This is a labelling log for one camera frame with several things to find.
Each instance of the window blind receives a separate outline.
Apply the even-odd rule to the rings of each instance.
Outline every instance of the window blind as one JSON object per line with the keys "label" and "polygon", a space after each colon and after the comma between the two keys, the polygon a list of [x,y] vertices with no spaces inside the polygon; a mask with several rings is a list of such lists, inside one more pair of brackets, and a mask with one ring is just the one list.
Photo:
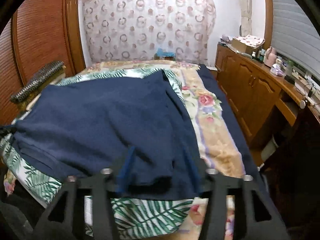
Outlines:
{"label": "window blind", "polygon": [[320,78],[320,37],[295,0],[273,0],[271,46]]}

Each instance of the cabinet door handle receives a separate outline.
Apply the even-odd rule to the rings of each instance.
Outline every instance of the cabinet door handle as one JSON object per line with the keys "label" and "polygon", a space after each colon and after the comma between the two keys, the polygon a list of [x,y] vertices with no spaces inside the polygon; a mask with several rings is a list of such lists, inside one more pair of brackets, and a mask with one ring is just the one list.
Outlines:
{"label": "cabinet door handle", "polygon": [[252,82],[252,75],[250,76],[250,79],[249,79],[249,85],[251,85],[251,82]]}
{"label": "cabinet door handle", "polygon": [[251,83],[251,87],[253,87],[254,81],[256,80],[256,78],[253,78],[252,83]]}

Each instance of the white wall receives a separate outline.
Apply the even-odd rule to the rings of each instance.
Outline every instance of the white wall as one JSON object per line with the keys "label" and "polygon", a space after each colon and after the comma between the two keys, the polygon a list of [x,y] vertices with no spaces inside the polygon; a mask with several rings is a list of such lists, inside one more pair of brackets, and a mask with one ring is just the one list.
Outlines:
{"label": "white wall", "polygon": [[252,0],[252,35],[264,37],[266,24],[266,0]]}
{"label": "white wall", "polygon": [[[214,3],[216,5],[217,18],[214,29],[208,41],[208,62],[210,65],[214,65],[217,52],[217,44],[220,41],[222,34],[228,36],[238,36],[239,27],[241,24],[241,10],[239,0],[214,0]],[[84,60],[86,66],[89,67],[92,65],[92,62],[85,40],[82,3],[79,3],[79,26]]]}

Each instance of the beige curtain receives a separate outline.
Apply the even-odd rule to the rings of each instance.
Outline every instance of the beige curtain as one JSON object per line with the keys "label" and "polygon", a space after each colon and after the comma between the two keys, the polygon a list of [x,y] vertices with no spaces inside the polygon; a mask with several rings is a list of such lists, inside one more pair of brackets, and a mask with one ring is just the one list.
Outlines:
{"label": "beige curtain", "polygon": [[252,0],[240,0],[241,8],[241,36],[252,34]]}
{"label": "beige curtain", "polygon": [[158,48],[207,63],[213,0],[82,0],[92,62],[149,60]]}

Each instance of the floral bedspread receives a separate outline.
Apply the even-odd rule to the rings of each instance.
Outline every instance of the floral bedspread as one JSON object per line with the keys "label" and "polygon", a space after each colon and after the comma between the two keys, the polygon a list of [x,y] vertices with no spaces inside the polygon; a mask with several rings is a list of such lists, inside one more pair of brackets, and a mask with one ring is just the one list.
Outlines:
{"label": "floral bedspread", "polygon": [[[196,132],[201,158],[206,161],[209,167],[215,167],[225,175],[241,177],[244,174],[241,155],[221,116],[220,101],[213,93],[205,89],[197,74],[198,65],[167,60],[105,62],[87,68],[77,76],[64,79],[59,85],[94,78],[128,76],[128,72],[131,73],[131,76],[142,77],[158,69],[166,70],[172,88],[188,110]],[[35,170],[17,153],[14,154],[14,149],[10,149],[10,151],[6,149],[7,146],[3,141],[0,146],[4,152],[3,156],[7,154],[7,166],[13,171],[13,173],[8,172],[4,181],[7,193],[13,192],[16,175],[20,181],[22,179],[26,182],[27,190],[37,200],[39,200],[39,196],[43,196],[40,201],[46,206],[60,189],[61,183]],[[171,202],[138,199],[112,200],[121,239],[140,239],[164,235],[161,238],[197,240],[206,204],[206,199],[199,198]],[[91,235],[92,202],[90,197],[86,198],[85,205],[87,233]],[[225,240],[230,240],[233,235],[234,219],[232,196],[227,197],[227,207],[228,220]]]}

